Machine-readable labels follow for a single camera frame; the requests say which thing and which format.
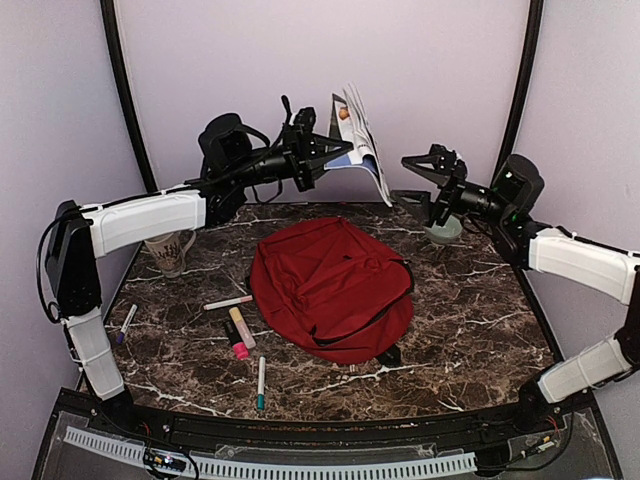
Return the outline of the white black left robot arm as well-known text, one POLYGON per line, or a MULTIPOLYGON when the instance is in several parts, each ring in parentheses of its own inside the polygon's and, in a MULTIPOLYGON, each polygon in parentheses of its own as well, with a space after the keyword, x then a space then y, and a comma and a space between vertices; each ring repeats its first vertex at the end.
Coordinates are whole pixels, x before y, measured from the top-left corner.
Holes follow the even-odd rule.
POLYGON ((350 141, 316 133, 315 123, 313 109, 304 108, 287 114, 277 137, 269 139, 238 114, 222 114, 198 137, 197 178, 107 203, 67 200, 57 207, 36 253, 37 289, 52 293, 41 306, 51 323, 62 326, 73 361, 103 406, 103 421, 120 436, 134 435, 141 415, 129 405, 104 325, 103 259, 153 237, 224 224, 245 203, 248 188, 292 180, 301 192, 312 189, 325 164, 353 148, 350 141))

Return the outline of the red student backpack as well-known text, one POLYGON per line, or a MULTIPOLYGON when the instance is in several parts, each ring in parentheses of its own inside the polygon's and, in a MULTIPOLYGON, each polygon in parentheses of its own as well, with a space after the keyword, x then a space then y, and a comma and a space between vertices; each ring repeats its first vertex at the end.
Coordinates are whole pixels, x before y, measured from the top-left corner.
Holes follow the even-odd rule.
POLYGON ((303 221, 261 240, 249 284, 271 329, 340 365, 384 354, 414 314, 408 263, 341 217, 303 221))

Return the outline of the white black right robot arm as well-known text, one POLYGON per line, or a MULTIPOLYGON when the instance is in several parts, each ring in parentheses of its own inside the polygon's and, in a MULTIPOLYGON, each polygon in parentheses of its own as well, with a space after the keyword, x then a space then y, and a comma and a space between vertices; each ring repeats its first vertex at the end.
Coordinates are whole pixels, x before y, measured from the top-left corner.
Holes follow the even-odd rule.
POLYGON ((639 255, 604 245, 563 227, 534 220, 530 212, 544 188, 535 164, 509 155, 490 186, 468 181, 456 152, 434 144, 428 153, 405 156, 407 170, 434 183, 439 193, 395 190, 393 196, 427 227, 442 227, 453 215, 479 220, 495 251, 511 266, 557 275, 600 291, 627 306, 623 326, 597 344, 564 360, 521 389, 510 424, 534 432, 549 416, 549 405, 580 391, 618 381, 639 369, 639 255))

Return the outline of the white blue workbook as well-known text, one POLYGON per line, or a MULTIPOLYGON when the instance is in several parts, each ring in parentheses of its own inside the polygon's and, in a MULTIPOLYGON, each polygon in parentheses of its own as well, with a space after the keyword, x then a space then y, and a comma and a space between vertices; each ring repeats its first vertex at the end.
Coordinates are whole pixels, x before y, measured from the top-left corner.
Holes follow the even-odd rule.
POLYGON ((353 143, 353 150, 349 152, 348 158, 334 163, 328 171, 354 168, 367 171, 382 202, 391 207, 390 190, 381 164, 378 144, 371 131, 360 92, 353 82, 342 89, 341 95, 332 95, 328 136, 353 143))

